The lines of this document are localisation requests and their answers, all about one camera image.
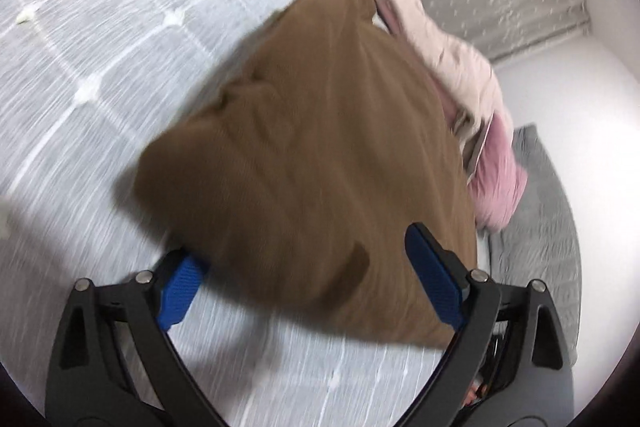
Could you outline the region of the brown jacket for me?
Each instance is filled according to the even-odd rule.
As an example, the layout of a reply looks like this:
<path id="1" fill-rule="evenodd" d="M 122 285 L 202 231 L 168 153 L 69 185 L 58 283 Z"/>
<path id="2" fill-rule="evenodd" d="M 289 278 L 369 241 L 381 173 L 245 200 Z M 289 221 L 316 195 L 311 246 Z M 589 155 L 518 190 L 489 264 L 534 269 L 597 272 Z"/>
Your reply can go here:
<path id="1" fill-rule="evenodd" d="M 421 222 L 468 267 L 459 145 L 374 0 L 295 0 L 217 98 L 149 144 L 134 195 L 250 300 L 376 343 L 451 339 L 405 254 Z"/>

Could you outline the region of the grey quilted blanket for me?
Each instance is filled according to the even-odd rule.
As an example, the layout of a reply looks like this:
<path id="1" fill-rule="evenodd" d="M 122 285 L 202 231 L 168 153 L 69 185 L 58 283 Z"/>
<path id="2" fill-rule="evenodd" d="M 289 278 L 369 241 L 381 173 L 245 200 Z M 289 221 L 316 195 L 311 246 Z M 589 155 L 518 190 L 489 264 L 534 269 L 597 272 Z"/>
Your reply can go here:
<path id="1" fill-rule="evenodd" d="M 574 364 L 582 312 L 582 259 L 572 208 L 536 126 L 515 130 L 513 152 L 528 180 L 509 224 L 488 235 L 490 273 L 508 285 L 524 286 L 533 279 L 546 283 Z"/>

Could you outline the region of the pink padded jacket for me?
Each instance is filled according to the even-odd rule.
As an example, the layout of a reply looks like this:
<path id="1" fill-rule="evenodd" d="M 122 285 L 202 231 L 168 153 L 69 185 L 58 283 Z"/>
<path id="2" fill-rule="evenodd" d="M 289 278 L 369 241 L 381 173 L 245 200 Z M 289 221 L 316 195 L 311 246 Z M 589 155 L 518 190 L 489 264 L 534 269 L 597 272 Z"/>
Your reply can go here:
<path id="1" fill-rule="evenodd" d="M 512 150 L 513 121 L 498 77 L 477 48 L 438 27 L 421 0 L 375 0 L 392 34 L 434 83 L 459 142 L 476 226 L 503 230 L 525 192 L 527 172 Z"/>

